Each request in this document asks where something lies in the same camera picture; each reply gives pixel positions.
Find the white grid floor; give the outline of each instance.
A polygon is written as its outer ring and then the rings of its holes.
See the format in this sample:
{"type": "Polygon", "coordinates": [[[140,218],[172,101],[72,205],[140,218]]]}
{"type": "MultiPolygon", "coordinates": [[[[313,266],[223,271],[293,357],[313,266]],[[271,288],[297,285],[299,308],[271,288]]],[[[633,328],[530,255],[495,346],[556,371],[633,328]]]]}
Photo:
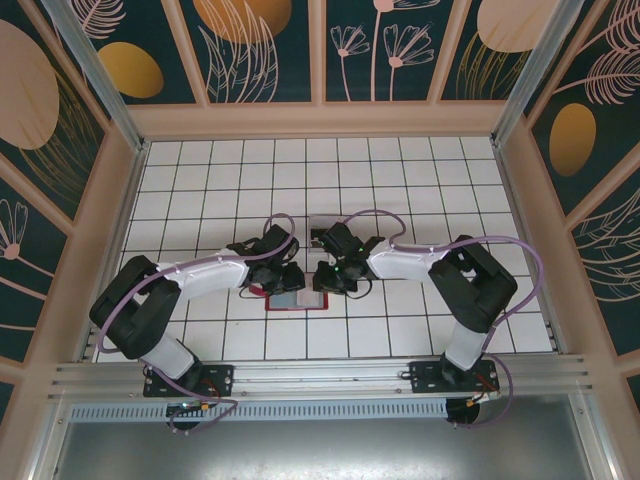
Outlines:
{"type": "MultiPolygon", "coordinates": [[[[276,212],[295,218],[306,247],[308,216],[365,208],[401,214],[405,243],[518,235],[487,138],[160,142],[151,147],[122,262],[139,254],[154,262],[206,256],[260,236],[276,212]]],[[[375,216],[349,227],[363,241],[398,228],[375,216]]],[[[524,254],[511,244],[489,248],[517,278],[513,305],[532,288],[524,254]]],[[[301,248],[295,260],[312,272],[325,258],[301,248]]],[[[490,351],[552,350],[538,302],[524,312],[502,324],[490,351]]],[[[328,310],[306,314],[266,312],[263,301],[241,299],[238,290],[215,292],[180,302],[168,331],[208,361],[335,359],[438,355],[454,323],[433,284],[387,280],[362,300],[331,295],[328,310]]]]}

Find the yellow oval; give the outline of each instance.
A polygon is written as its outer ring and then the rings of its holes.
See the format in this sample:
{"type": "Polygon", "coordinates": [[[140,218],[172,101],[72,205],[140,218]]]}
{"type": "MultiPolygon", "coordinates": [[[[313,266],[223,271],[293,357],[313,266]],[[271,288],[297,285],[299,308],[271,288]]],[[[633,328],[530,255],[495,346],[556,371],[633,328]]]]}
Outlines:
{"type": "Polygon", "coordinates": [[[584,105],[566,105],[553,121],[549,140],[551,165],[560,175],[570,177],[589,159],[596,141],[596,119],[584,105]]]}
{"type": "Polygon", "coordinates": [[[233,43],[257,43],[262,40],[255,31],[262,18],[272,36],[285,29],[291,18],[291,0],[193,0],[198,15],[209,29],[221,38],[233,43]],[[254,24],[245,2],[253,12],[254,24]]]}
{"type": "Polygon", "coordinates": [[[119,92],[130,97],[149,98],[162,91],[162,70],[140,47],[114,42],[102,47],[98,56],[119,92]]]}
{"type": "Polygon", "coordinates": [[[533,49],[558,0],[483,0],[478,35],[491,50],[504,53],[533,49]]]}
{"type": "Polygon", "coordinates": [[[0,20],[0,138],[24,150],[49,141],[58,124],[56,72],[31,37],[0,20]]]}

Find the metal base plate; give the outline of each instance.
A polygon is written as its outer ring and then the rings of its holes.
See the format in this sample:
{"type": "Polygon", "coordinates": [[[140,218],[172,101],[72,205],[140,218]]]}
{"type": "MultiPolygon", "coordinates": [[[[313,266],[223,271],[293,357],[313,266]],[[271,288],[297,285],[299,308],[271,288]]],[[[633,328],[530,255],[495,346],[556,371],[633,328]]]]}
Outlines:
{"type": "Polygon", "coordinates": [[[459,386],[451,385],[442,376],[442,366],[439,360],[427,362],[411,362],[409,375],[413,393],[459,393],[481,392],[488,387],[479,377],[484,379],[491,387],[500,390],[496,365],[491,360],[480,360],[473,370],[464,375],[459,386]]]}
{"type": "MultiPolygon", "coordinates": [[[[215,394],[211,391],[209,382],[213,384],[221,397],[231,396],[233,387],[233,365],[205,365],[202,369],[200,382],[194,387],[194,393],[211,396],[215,394]]],[[[167,385],[155,372],[151,371],[145,380],[143,396],[151,398],[174,398],[185,397],[173,387],[167,385]]]]}

